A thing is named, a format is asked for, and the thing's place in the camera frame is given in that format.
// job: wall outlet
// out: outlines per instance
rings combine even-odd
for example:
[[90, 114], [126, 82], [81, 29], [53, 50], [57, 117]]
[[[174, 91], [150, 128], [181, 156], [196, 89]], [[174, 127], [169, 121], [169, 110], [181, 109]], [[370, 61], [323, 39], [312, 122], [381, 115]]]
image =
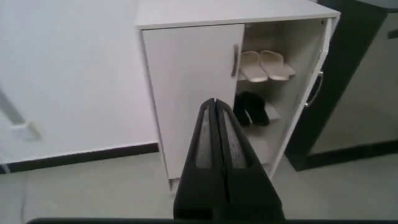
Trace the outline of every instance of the wall outlet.
[[29, 121], [23, 124], [14, 125], [11, 127], [11, 132], [15, 135], [16, 138], [23, 141], [39, 141], [42, 139], [39, 131], [35, 127], [34, 123]]

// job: slipper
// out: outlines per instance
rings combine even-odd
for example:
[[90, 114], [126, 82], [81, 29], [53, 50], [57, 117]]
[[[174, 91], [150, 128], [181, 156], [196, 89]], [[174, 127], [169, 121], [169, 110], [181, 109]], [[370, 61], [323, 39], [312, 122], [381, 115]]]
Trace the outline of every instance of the slipper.
[[250, 126], [250, 119], [248, 114], [245, 112], [244, 101], [240, 95], [235, 96], [233, 111], [242, 128]]
[[264, 82], [268, 80], [267, 73], [260, 67], [260, 56], [255, 51], [242, 53], [239, 71], [250, 82]]
[[269, 118], [265, 111], [266, 102], [261, 96], [245, 91], [239, 95], [244, 102], [244, 109], [248, 112], [252, 123], [256, 126], [269, 125]]
[[284, 62], [281, 54], [270, 50], [263, 50], [260, 53], [260, 67], [268, 74], [272, 80], [289, 80], [291, 75], [295, 75], [296, 71]]

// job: black baseboard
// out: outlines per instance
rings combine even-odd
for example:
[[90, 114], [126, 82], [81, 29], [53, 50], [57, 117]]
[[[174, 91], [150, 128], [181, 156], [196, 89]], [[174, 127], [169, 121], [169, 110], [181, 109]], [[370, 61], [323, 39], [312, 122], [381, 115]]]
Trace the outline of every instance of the black baseboard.
[[343, 162], [368, 159], [376, 156], [398, 153], [398, 141], [382, 142], [348, 149], [312, 154], [307, 157], [304, 165], [297, 171], [324, 167]]
[[[49, 157], [45, 159], [36, 159], [33, 161], [12, 162], [7, 165], [11, 172], [21, 172], [77, 164], [81, 162], [99, 161], [103, 159], [114, 159], [126, 156], [136, 156], [158, 151], [159, 148], [157, 146], [157, 143], [151, 143], [140, 146], [120, 147], [115, 149], [85, 152], [66, 156]], [[5, 174], [3, 167], [0, 167], [0, 174]]]

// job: white wall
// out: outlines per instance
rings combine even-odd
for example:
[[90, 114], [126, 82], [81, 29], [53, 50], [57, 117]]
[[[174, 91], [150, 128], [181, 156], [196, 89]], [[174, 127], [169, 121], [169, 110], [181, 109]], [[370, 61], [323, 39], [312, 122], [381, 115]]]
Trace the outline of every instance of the white wall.
[[0, 1], [0, 88], [43, 137], [0, 114], [8, 162], [156, 142], [135, 0]]

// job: tiled floor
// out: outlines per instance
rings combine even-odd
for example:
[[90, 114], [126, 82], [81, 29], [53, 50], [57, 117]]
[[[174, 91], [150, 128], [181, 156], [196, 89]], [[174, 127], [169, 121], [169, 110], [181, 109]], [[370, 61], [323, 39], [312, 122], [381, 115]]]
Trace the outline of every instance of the tiled floor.
[[[158, 153], [0, 176], [0, 223], [36, 217], [172, 218]], [[295, 172], [284, 159], [273, 180], [292, 219], [398, 220], [398, 155]]]

